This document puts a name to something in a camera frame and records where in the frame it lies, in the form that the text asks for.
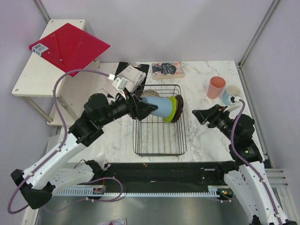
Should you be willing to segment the blue-grey cup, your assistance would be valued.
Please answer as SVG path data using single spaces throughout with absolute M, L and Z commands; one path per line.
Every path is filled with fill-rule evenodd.
M 153 116 L 167 118 L 173 110 L 171 100 L 165 97 L 143 97 L 142 102 L 157 106 L 157 109 L 150 113 Z

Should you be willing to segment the lime green plate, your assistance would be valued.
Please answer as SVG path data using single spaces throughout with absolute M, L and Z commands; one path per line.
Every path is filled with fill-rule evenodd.
M 177 99 L 174 96 L 171 96 L 168 99 L 172 103 L 172 110 L 171 110 L 170 115 L 168 117 L 164 118 L 165 123 L 170 123 L 173 120 L 175 113 L 177 111 L 177 107 L 178 107 Z

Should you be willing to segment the pink plastic cup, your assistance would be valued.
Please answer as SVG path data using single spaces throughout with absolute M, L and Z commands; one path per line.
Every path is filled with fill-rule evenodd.
M 210 99 L 216 99 L 223 88 L 226 86 L 226 81 L 220 76 L 214 76 L 210 79 L 207 97 Z

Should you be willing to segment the light blue mug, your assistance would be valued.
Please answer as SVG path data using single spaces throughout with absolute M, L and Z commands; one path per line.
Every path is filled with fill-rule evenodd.
M 222 95 L 222 102 L 224 105 L 230 105 L 231 102 L 231 96 L 239 96 L 241 93 L 241 90 L 236 85 L 229 85 L 226 87 L 223 95 Z

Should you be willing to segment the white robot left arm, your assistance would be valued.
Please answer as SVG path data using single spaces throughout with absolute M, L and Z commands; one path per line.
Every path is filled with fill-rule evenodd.
M 38 209 L 64 187 L 89 181 L 99 184 L 103 173 L 89 165 L 63 174 L 66 181 L 58 177 L 58 171 L 68 160 L 97 140 L 104 133 L 105 125 L 127 114 L 132 119 L 142 120 L 157 109 L 157 105 L 135 95 L 108 102 L 104 94 L 93 94 L 84 104 L 84 111 L 79 119 L 69 129 L 65 129 L 61 142 L 29 168 L 16 169 L 11 173 L 11 178 L 17 185 L 14 192 L 20 191 L 27 205 Z

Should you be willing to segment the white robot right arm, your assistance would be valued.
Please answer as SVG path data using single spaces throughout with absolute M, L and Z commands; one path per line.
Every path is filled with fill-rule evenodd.
M 217 128 L 229 140 L 231 161 L 221 162 L 215 172 L 219 184 L 227 184 L 241 204 L 251 225 L 295 225 L 280 206 L 267 178 L 260 151 L 252 139 L 255 121 L 239 112 L 229 117 L 226 106 L 193 110 L 201 125 Z

